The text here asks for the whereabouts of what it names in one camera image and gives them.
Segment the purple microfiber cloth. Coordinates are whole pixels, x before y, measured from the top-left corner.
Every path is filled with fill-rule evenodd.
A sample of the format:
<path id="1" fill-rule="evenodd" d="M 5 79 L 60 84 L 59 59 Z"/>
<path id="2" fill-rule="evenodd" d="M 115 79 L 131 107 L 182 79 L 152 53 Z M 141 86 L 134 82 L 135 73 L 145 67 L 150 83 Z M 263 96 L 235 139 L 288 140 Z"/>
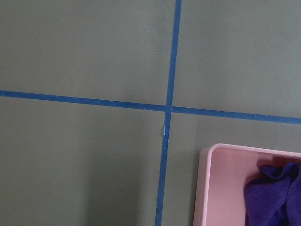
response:
<path id="1" fill-rule="evenodd" d="M 261 178 L 244 188 L 246 226 L 299 226 L 301 224 L 301 164 L 262 165 Z"/>

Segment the pink plastic bin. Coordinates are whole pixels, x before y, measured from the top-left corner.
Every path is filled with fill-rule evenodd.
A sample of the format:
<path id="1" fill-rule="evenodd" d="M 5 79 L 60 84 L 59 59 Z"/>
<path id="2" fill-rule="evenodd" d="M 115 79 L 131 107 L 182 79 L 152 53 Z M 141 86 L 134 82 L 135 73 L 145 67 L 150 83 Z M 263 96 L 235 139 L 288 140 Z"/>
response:
<path id="1" fill-rule="evenodd" d="M 244 187 L 261 176 L 262 165 L 282 167 L 300 162 L 300 153 L 248 146 L 215 144 L 199 154 L 193 224 L 243 226 Z"/>

